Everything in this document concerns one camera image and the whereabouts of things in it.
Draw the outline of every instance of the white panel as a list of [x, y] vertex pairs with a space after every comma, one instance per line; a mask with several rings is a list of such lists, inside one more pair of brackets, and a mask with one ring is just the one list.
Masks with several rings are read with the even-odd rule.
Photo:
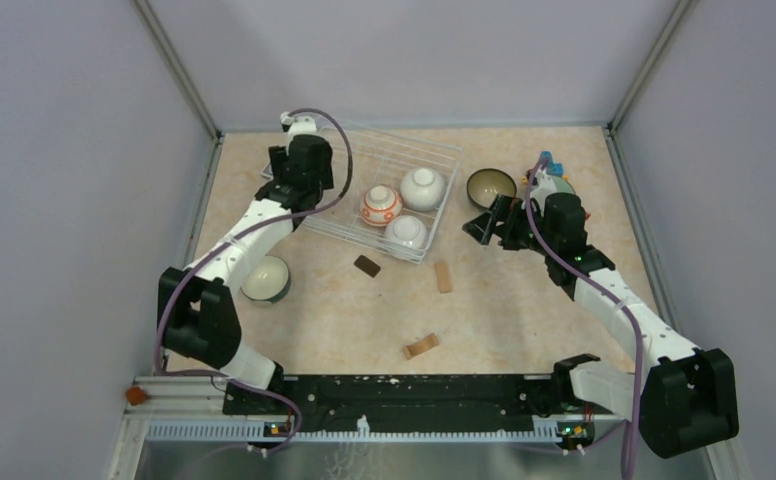
[[0, 2], [0, 478], [101, 478], [209, 140], [128, 1]]
[[677, 321], [733, 359], [741, 439], [776, 478], [776, 2], [700, 2], [622, 139]]
[[154, 0], [224, 130], [606, 122], [675, 0]]

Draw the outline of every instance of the clear plastic basket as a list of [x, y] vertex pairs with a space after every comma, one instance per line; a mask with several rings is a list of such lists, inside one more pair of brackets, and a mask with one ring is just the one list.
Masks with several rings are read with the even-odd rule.
[[[347, 195], [334, 208], [303, 221], [303, 227], [356, 245], [378, 250], [412, 263], [420, 263], [432, 245], [438, 232], [438, 224], [450, 198], [456, 174], [462, 160], [462, 150], [381, 130], [374, 130], [351, 122], [341, 122], [353, 149], [353, 181]], [[320, 129], [319, 134], [332, 145], [332, 171], [335, 189], [324, 193], [323, 203], [328, 203], [344, 185], [347, 175], [347, 149], [338, 131], [331, 125]], [[373, 227], [362, 220], [359, 202], [362, 196], [379, 184], [390, 185], [399, 191], [403, 176], [420, 167], [438, 172], [447, 182], [447, 190], [437, 209], [416, 212], [404, 208], [402, 215], [413, 215], [426, 225], [429, 232], [423, 248], [413, 249], [386, 241], [384, 228]], [[262, 172], [272, 176], [270, 165]]]

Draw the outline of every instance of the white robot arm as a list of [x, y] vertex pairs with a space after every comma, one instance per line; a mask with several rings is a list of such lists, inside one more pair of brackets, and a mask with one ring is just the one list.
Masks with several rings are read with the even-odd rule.
[[[631, 374], [584, 354], [554, 365], [552, 378], [560, 401], [598, 404], [633, 420], [635, 395], [640, 399], [641, 435], [663, 458], [736, 436], [738, 409], [732, 361], [720, 349], [703, 351], [674, 331], [632, 292], [614, 263], [587, 243], [585, 210], [573, 188], [548, 173], [546, 165], [551, 160], [550, 152], [542, 152], [539, 167], [527, 175], [534, 177], [527, 186], [529, 205], [500, 195], [486, 213], [466, 223], [463, 230], [483, 245], [497, 235], [499, 245], [506, 250], [541, 253], [553, 283], [597, 317], [634, 360], [636, 342], [643, 342], [641, 385], [634, 385]], [[529, 215], [544, 245], [530, 228]], [[596, 287], [620, 301], [613, 301]], [[636, 339], [624, 307], [632, 314], [641, 338]]]
[[[184, 270], [168, 269], [159, 280], [161, 319], [176, 286], [187, 271], [197, 269], [176, 300], [162, 345], [258, 389], [267, 389], [282, 369], [243, 341], [232, 297], [267, 252], [302, 221], [288, 217], [313, 210], [323, 191], [334, 187], [332, 148], [317, 135], [314, 118], [286, 113], [281, 121], [288, 141], [269, 149], [273, 180], [209, 252]], [[209, 255], [214, 258], [206, 260]]]

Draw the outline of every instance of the white bowl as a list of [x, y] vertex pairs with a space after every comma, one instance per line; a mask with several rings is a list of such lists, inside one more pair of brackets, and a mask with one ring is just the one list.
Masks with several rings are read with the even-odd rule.
[[[383, 236], [385, 237], [385, 240], [391, 243], [396, 243], [397, 245], [406, 248], [420, 250], [426, 245], [426, 225], [424, 225], [417, 217], [400, 215], [388, 224]], [[410, 255], [404, 255], [401, 252], [391, 252], [391, 255], [404, 260], [410, 258]]]
[[406, 173], [400, 182], [400, 195], [407, 208], [418, 212], [435, 210], [441, 204], [447, 182], [430, 168], [416, 168]]
[[377, 185], [368, 190], [359, 203], [359, 214], [368, 225], [384, 227], [403, 211], [400, 193], [388, 185]]
[[291, 289], [291, 272], [288, 264], [279, 257], [262, 258], [252, 269], [241, 292], [254, 302], [273, 304], [285, 298]]

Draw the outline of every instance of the blue object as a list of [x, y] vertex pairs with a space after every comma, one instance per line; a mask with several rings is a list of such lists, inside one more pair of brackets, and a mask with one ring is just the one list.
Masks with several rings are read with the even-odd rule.
[[553, 154], [550, 153], [547, 150], [544, 150], [541, 152], [541, 155], [539, 156], [539, 160], [547, 157], [549, 160], [547, 162], [547, 175], [556, 175], [557, 177], [561, 177], [565, 174], [565, 167], [562, 166], [561, 163], [556, 163], [553, 161]]

